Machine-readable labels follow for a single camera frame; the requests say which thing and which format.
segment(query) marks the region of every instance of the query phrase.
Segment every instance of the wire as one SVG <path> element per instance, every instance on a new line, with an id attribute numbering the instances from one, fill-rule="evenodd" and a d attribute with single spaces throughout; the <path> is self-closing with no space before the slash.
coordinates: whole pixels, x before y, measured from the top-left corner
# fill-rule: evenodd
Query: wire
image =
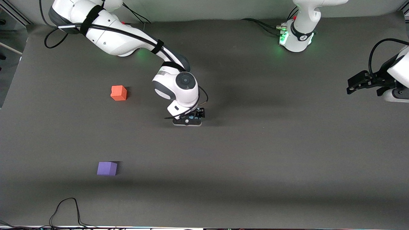
<path id="1" fill-rule="evenodd" d="M 48 25 L 49 27 L 51 27 L 51 28 L 58 28 L 58 27 L 55 26 L 55 25 L 50 25 L 50 24 L 48 24 L 48 22 L 47 22 L 47 21 L 45 20 L 45 18 L 44 18 L 43 6 L 42 6 L 42 4 L 41 4 L 41 0 L 38 0 L 38 3 L 39 3 L 39 5 L 40 5 L 41 18 L 43 19 L 44 23 L 47 24 L 47 25 Z"/>
<path id="2" fill-rule="evenodd" d="M 273 33 L 270 30 L 268 30 L 268 28 L 269 29 L 273 29 L 273 28 L 275 29 L 276 28 L 275 26 L 269 25 L 267 23 L 264 23 L 264 22 L 262 22 L 260 20 L 254 19 L 254 18 L 243 18 L 242 20 L 255 22 L 257 25 L 259 25 L 267 33 L 272 34 L 272 35 L 276 35 L 276 36 L 280 36 L 280 34 Z"/>
<path id="3" fill-rule="evenodd" d="M 204 92 L 204 94 L 206 95 L 206 100 L 200 104 L 198 104 L 198 106 L 202 106 L 204 104 L 206 104 L 209 101 L 209 96 L 207 95 L 207 92 L 201 87 L 199 86 L 199 88 Z"/>
<path id="4" fill-rule="evenodd" d="M 83 227 L 85 227 L 85 228 L 87 228 L 87 225 L 88 225 L 88 226 L 92 226 L 92 225 L 90 225 L 90 224 L 86 224 L 86 223 L 83 223 L 83 222 L 81 221 L 81 216 L 80 216 L 80 214 L 79 214 L 78 203 L 77 203 L 77 200 L 76 200 L 74 197 L 70 197 L 70 198 L 63 199 L 62 201 L 60 201 L 60 203 L 58 203 L 57 208 L 55 209 L 54 214 L 50 217 L 50 219 L 49 219 L 49 221 L 48 221 L 48 224 L 49 224 L 50 226 L 53 226 L 53 225 L 52 225 L 52 220 L 53 220 L 54 216 L 57 214 L 58 208 L 60 207 L 60 204 L 61 204 L 62 202 L 64 202 L 64 201 L 70 200 L 70 199 L 73 199 L 73 200 L 75 201 L 75 207 L 76 207 L 76 211 L 77 211 L 77 222 L 78 222 L 78 224 L 81 225 L 81 226 L 83 226 Z"/>
<path id="5" fill-rule="evenodd" d="M 292 17 L 294 17 L 294 15 L 295 15 L 297 12 L 298 12 L 298 10 L 296 10 L 296 11 L 290 16 L 290 18 L 289 18 L 288 20 L 290 20 Z"/>
<path id="6" fill-rule="evenodd" d="M 139 21 L 141 21 L 143 24 L 145 24 L 138 16 L 141 16 L 143 19 L 145 19 L 148 23 L 151 23 L 151 21 L 149 21 L 147 18 L 145 18 L 144 16 L 138 14 L 137 12 L 131 10 L 131 8 L 129 8 L 125 3 L 122 3 L 122 5 L 127 8 L 128 10 L 130 10 L 138 19 Z"/>
<path id="7" fill-rule="evenodd" d="M 53 26 L 53 25 L 48 24 L 48 22 L 47 22 L 47 21 L 45 20 L 45 18 L 44 18 L 43 6 L 42 6 L 42 4 L 41 4 L 41 0 L 38 0 L 38 4 L 40 5 L 41 18 L 43 19 L 44 23 L 47 24 L 49 27 L 54 28 L 54 30 L 52 30 L 51 32 L 49 32 L 49 33 L 45 36 L 45 38 L 44 38 L 44 46 L 47 47 L 48 49 L 55 48 L 55 47 L 59 46 L 61 43 L 63 43 L 63 41 L 67 38 L 68 33 L 66 33 L 65 36 L 63 37 L 63 39 L 61 39 L 61 41 L 59 41 L 57 44 L 55 44 L 55 45 L 53 45 L 53 46 L 48 46 L 48 45 L 47 45 L 48 37 L 49 37 L 52 33 L 54 33 L 56 30 L 58 30 L 59 28 L 58 28 L 58 26 Z"/>
<path id="8" fill-rule="evenodd" d="M 262 22 L 262 21 L 260 21 L 260 20 L 254 19 L 254 18 L 243 18 L 242 20 L 252 21 L 252 22 L 255 22 L 255 23 L 260 23 L 260 24 L 262 24 L 263 26 L 266 26 L 266 27 L 269 27 L 269 28 L 274 28 L 274 29 L 276 28 L 275 26 L 269 25 L 269 24 L 267 24 L 267 23 L 264 23 L 264 22 Z"/>
<path id="9" fill-rule="evenodd" d="M 47 47 L 48 49 L 52 49 L 52 48 L 55 48 L 55 47 L 59 46 L 61 43 L 63 43 L 63 41 L 64 41 L 64 40 L 67 38 L 67 36 L 68 36 L 68 33 L 67 33 L 67 34 L 65 34 L 65 36 L 63 37 L 63 39 L 61 39 L 61 41 L 59 41 L 57 44 L 55 44 L 55 45 L 53 45 L 53 46 L 48 46 L 48 45 L 47 45 L 48 37 L 49 37 L 52 33 L 54 33 L 55 31 L 57 31 L 57 30 L 58 30 L 58 28 L 52 30 L 52 31 L 49 32 L 49 33 L 45 36 L 45 38 L 44 38 L 44 45 L 45 45 L 45 47 Z"/>
<path id="10" fill-rule="evenodd" d="M 382 40 L 380 40 L 378 43 L 376 43 L 376 44 L 374 45 L 374 47 L 372 48 L 371 53 L 370 53 L 370 55 L 369 55 L 368 69 L 369 69 L 369 74 L 370 74 L 370 76 L 372 77 L 372 79 L 373 79 L 375 82 L 377 81 L 377 79 L 375 78 L 375 75 L 374 75 L 373 72 L 372 72 L 372 56 L 373 56 L 373 53 L 374 53 L 375 49 L 376 49 L 382 42 L 385 42 L 385 41 L 394 41 L 394 42 L 401 43 L 401 44 L 404 44 L 404 45 L 409 45 L 409 42 L 403 41 L 403 40 L 399 40 L 399 39 L 395 39 L 395 38 L 382 39 Z"/>
<path id="11" fill-rule="evenodd" d="M 297 7 L 294 7 L 294 9 L 292 9 L 292 11 L 288 14 L 287 20 L 289 20 L 289 19 L 291 18 L 290 15 L 291 15 L 291 13 L 292 13 L 295 9 L 297 9 Z"/>
<path id="12" fill-rule="evenodd" d="M 123 3 L 122 5 L 123 5 L 125 8 L 127 8 L 128 10 L 130 10 L 131 13 L 133 13 L 133 15 L 134 15 L 135 17 L 137 17 L 138 20 L 139 20 L 142 24 L 145 24 L 145 22 L 142 21 L 142 20 L 138 17 L 138 15 L 136 15 L 134 12 L 132 12 L 132 10 L 131 10 L 129 7 L 127 7 L 125 3 Z"/>

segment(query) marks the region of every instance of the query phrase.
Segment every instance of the cable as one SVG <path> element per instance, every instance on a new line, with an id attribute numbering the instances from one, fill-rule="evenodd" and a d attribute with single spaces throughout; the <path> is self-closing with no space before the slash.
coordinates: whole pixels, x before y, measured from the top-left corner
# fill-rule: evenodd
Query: cable
<path id="1" fill-rule="evenodd" d="M 292 9 L 292 11 L 288 14 L 287 20 L 289 20 L 289 19 L 291 18 L 290 15 L 291 15 L 291 13 L 292 13 L 295 9 L 297 9 L 297 7 L 294 7 L 294 9 Z"/>
<path id="2" fill-rule="evenodd" d="M 260 20 L 254 19 L 254 18 L 243 18 L 242 20 L 255 22 L 257 25 L 259 25 L 259 26 L 260 26 L 264 31 L 266 31 L 267 33 L 272 34 L 272 35 L 275 35 L 275 36 L 280 36 L 280 34 L 278 34 L 278 33 L 273 33 L 273 32 L 271 32 L 271 31 L 269 31 L 269 30 L 267 29 L 267 28 L 269 28 L 269 29 L 275 29 L 275 28 L 276 28 L 275 26 L 266 24 L 266 23 L 264 23 L 264 22 L 262 22 L 262 21 L 260 21 Z"/>
<path id="3" fill-rule="evenodd" d="M 39 5 L 40 5 L 41 18 L 43 19 L 44 23 L 47 24 L 47 25 L 48 25 L 49 27 L 51 27 L 51 28 L 58 28 L 58 27 L 55 26 L 55 25 L 50 25 L 50 24 L 48 24 L 48 22 L 47 22 L 47 21 L 45 20 L 45 18 L 44 18 L 43 6 L 42 6 L 42 4 L 41 4 L 41 0 L 38 0 L 38 3 L 39 3 Z"/>
<path id="4" fill-rule="evenodd" d="M 54 30 L 52 30 L 51 32 L 49 32 L 49 33 L 45 36 L 45 38 L 44 38 L 44 45 L 45 45 L 45 47 L 47 47 L 48 49 L 55 48 L 55 47 L 59 46 L 61 43 L 63 43 L 63 41 L 67 38 L 68 33 L 66 33 L 65 36 L 63 37 L 63 39 L 61 39 L 61 41 L 59 41 L 57 44 L 55 44 L 55 45 L 53 45 L 53 46 L 48 46 L 48 45 L 47 45 L 48 37 L 49 37 L 52 33 L 54 33 L 56 30 L 58 30 L 58 26 L 53 26 L 53 25 L 50 25 L 50 24 L 47 23 L 47 21 L 46 21 L 45 18 L 44 18 L 43 6 L 42 6 L 42 4 L 41 4 L 41 0 L 38 0 L 38 4 L 40 5 L 41 18 L 43 19 L 44 23 L 47 24 L 49 27 L 54 28 Z"/>
<path id="5" fill-rule="evenodd" d="M 48 37 L 49 37 L 52 33 L 54 33 L 55 31 L 57 31 L 57 30 L 58 30 L 58 28 L 52 30 L 52 31 L 49 32 L 49 33 L 45 36 L 45 38 L 44 38 L 44 45 L 45 45 L 45 47 L 47 47 L 48 49 L 52 49 L 52 48 L 55 48 L 55 47 L 59 46 L 61 43 L 63 43 L 63 41 L 64 41 L 64 40 L 67 38 L 67 36 L 68 36 L 68 34 L 65 34 L 65 36 L 63 37 L 63 39 L 61 39 L 61 41 L 59 41 L 57 44 L 55 44 L 55 45 L 53 45 L 53 46 L 48 46 L 48 45 L 47 45 Z"/>
<path id="6" fill-rule="evenodd" d="M 2 229 L 8 229 L 8 230 L 11 230 L 11 229 L 13 229 L 13 230 L 37 230 L 37 229 L 41 229 L 41 228 L 44 228 L 44 227 L 48 227 L 47 225 L 41 226 L 41 227 L 38 227 L 38 228 L 31 228 L 31 227 L 27 227 L 27 226 L 13 226 L 13 225 L 11 225 L 11 224 L 9 224 L 9 223 L 7 223 L 5 221 L 2 221 L 2 220 L 0 220 L 0 224 L 9 226 L 10 228 L 2 228 Z"/>
<path id="7" fill-rule="evenodd" d="M 198 106 L 202 106 L 204 104 L 206 104 L 209 101 L 209 96 L 207 95 L 207 92 L 201 87 L 199 86 L 199 88 L 204 92 L 204 94 L 206 95 L 206 100 L 200 104 L 198 104 Z"/>
<path id="8" fill-rule="evenodd" d="M 375 75 L 374 75 L 373 72 L 372 72 L 372 56 L 373 56 L 373 53 L 374 53 L 376 47 L 378 47 L 382 42 L 385 42 L 385 41 L 394 41 L 394 42 L 401 43 L 401 44 L 404 44 L 404 45 L 409 45 L 409 42 L 403 41 L 403 40 L 399 40 L 399 39 L 395 39 L 395 38 L 382 39 L 382 40 L 380 40 L 378 43 L 375 44 L 375 46 L 374 46 L 374 47 L 372 48 L 372 50 L 371 50 L 371 53 L 370 53 L 370 55 L 369 55 L 369 61 L 368 61 L 369 74 L 370 74 L 370 76 L 372 77 L 372 79 L 374 80 L 374 82 L 376 82 L 377 79 L 375 78 Z"/>
<path id="9" fill-rule="evenodd" d="M 142 20 L 141 20 L 137 15 L 141 16 L 141 17 L 142 17 L 143 19 L 145 19 L 148 23 L 151 23 L 151 21 L 149 21 L 149 20 L 148 20 L 147 18 L 145 18 L 144 16 L 142 16 L 142 15 L 138 14 L 137 12 L 131 10 L 131 8 L 129 8 L 125 3 L 122 3 L 122 5 L 123 5 L 125 8 L 127 8 L 128 10 L 130 10 L 141 22 L 142 22 Z"/>
<path id="10" fill-rule="evenodd" d="M 85 227 L 85 228 L 87 228 L 87 225 L 88 225 L 88 226 L 92 226 L 92 225 L 90 225 L 90 224 L 86 224 L 86 223 L 83 223 L 83 222 L 81 221 L 81 216 L 80 216 L 80 214 L 79 214 L 78 203 L 77 203 L 77 200 L 76 200 L 74 197 L 66 198 L 66 199 L 60 201 L 60 203 L 58 203 L 57 208 L 55 209 L 54 214 L 50 217 L 50 219 L 49 219 L 49 221 L 48 221 L 48 224 L 49 224 L 50 226 L 53 226 L 53 225 L 52 225 L 52 220 L 53 220 L 54 216 L 57 214 L 58 208 L 60 207 L 60 204 L 61 204 L 62 202 L 64 202 L 64 201 L 66 201 L 66 200 L 69 200 L 69 199 L 73 199 L 73 200 L 75 201 L 75 207 L 76 207 L 76 211 L 77 211 L 77 222 L 78 222 L 78 224 L 81 225 L 81 226 L 83 226 L 83 227 Z"/>
<path id="11" fill-rule="evenodd" d="M 290 16 L 290 18 L 289 18 L 288 20 L 290 20 L 292 17 L 294 17 L 294 15 L 295 15 L 297 12 L 298 12 L 298 10 L 296 10 L 296 11 Z"/>
<path id="12" fill-rule="evenodd" d="M 263 26 L 266 26 L 266 27 L 269 27 L 269 28 L 274 28 L 274 29 L 276 28 L 275 26 L 269 25 L 269 24 L 267 24 L 267 23 L 264 23 L 264 22 L 262 22 L 262 21 L 260 21 L 260 20 L 254 19 L 254 18 L 243 18 L 242 20 L 252 21 L 252 22 L 255 22 L 255 23 L 260 23 L 260 24 L 262 24 Z"/>
<path id="13" fill-rule="evenodd" d="M 132 10 L 131 10 L 125 3 L 122 3 L 122 5 L 123 5 L 125 8 L 127 8 L 128 10 L 130 10 L 131 13 L 133 13 L 133 15 L 134 15 L 135 17 L 137 17 L 138 20 L 139 20 L 142 24 L 145 24 L 145 22 L 142 21 L 142 20 L 138 17 L 138 15 L 136 15 L 134 12 L 132 12 Z"/>

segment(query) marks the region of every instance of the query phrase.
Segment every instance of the gray mat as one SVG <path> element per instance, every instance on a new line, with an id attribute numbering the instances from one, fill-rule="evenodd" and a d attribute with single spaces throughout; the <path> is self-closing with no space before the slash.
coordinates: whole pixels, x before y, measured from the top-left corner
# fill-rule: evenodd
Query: gray mat
<path id="1" fill-rule="evenodd" d="M 324 18 L 302 53 L 247 21 L 147 25 L 210 95 L 200 128 L 163 119 L 149 51 L 110 56 L 81 35 L 48 50 L 49 29 L 30 30 L 0 112 L 1 219 L 46 224 L 73 196 L 94 225 L 409 226 L 409 107 L 345 89 L 377 41 L 407 39 L 401 12 Z M 374 68 L 401 47 L 381 45 Z M 128 100 L 110 98 L 116 84 Z M 96 176 L 99 161 L 120 161 L 119 175 Z M 75 223 L 64 204 L 55 224 Z"/>

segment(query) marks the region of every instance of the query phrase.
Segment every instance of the orange cube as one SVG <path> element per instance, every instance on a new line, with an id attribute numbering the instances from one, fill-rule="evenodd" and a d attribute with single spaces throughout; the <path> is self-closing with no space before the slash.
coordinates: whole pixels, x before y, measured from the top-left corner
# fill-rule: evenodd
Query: orange cube
<path id="1" fill-rule="evenodd" d="M 111 97 L 115 101 L 125 101 L 126 100 L 126 89 L 124 86 L 112 86 Z"/>

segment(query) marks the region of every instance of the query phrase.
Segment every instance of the black band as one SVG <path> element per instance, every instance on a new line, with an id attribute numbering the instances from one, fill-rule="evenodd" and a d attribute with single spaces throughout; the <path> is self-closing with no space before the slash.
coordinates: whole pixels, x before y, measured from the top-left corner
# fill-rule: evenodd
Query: black band
<path id="1" fill-rule="evenodd" d="M 100 5 L 94 6 L 87 15 L 87 18 L 82 22 L 80 32 L 85 36 L 92 22 L 99 16 L 98 13 L 104 8 Z"/>
<path id="2" fill-rule="evenodd" d="M 165 61 L 164 63 L 162 63 L 162 66 L 169 66 L 178 69 L 180 72 L 186 72 L 186 70 L 182 66 L 172 61 Z"/>
<path id="3" fill-rule="evenodd" d="M 297 37 L 297 39 L 298 39 L 299 41 L 305 41 L 305 40 L 307 40 L 307 39 L 312 35 L 312 33 L 314 32 L 314 31 L 311 31 L 311 32 L 308 33 L 308 34 L 303 34 L 303 33 L 301 33 L 301 32 L 298 32 L 298 31 L 295 29 L 295 27 L 294 27 L 294 22 L 291 23 L 290 28 L 291 28 L 291 32 Z"/>
<path id="4" fill-rule="evenodd" d="M 163 41 L 158 40 L 155 48 L 153 48 L 153 50 L 151 50 L 151 52 L 154 53 L 154 54 L 157 54 L 160 51 L 160 49 L 162 49 L 163 45 L 164 45 Z"/>

